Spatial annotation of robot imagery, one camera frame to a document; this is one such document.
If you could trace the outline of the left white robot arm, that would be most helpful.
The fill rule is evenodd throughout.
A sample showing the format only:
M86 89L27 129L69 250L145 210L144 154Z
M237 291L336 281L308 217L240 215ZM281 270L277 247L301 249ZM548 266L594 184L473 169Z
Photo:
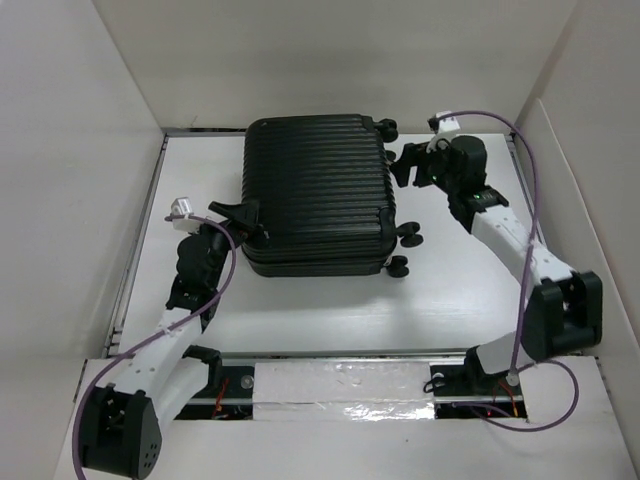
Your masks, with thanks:
M259 204L210 204L216 222L176 199L167 222L185 238L176 276L153 333L118 354L87 386L72 430L77 478L87 470L145 479L154 469L164 431L195 395L222 387L221 355L197 346L234 276L238 248L261 226Z

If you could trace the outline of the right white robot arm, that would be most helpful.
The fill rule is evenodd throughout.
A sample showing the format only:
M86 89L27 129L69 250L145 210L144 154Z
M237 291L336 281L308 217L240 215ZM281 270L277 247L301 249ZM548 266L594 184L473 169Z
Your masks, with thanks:
M464 385L484 393L510 374L555 357L595 347L603 333L603 286L556 257L517 218L508 200L486 182L484 142L469 135L404 146L390 171L401 187L435 186L453 218L484 244L521 288L513 332L467 350L458 374L434 389Z

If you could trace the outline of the black hard-shell suitcase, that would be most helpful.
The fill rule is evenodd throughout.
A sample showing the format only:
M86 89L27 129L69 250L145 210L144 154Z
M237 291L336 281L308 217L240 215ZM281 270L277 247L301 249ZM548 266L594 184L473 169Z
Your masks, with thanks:
M263 277L409 273L397 246L422 242L416 222L396 222L386 144L394 120L361 114L262 118L245 132L241 193L259 202L269 248L243 253Z

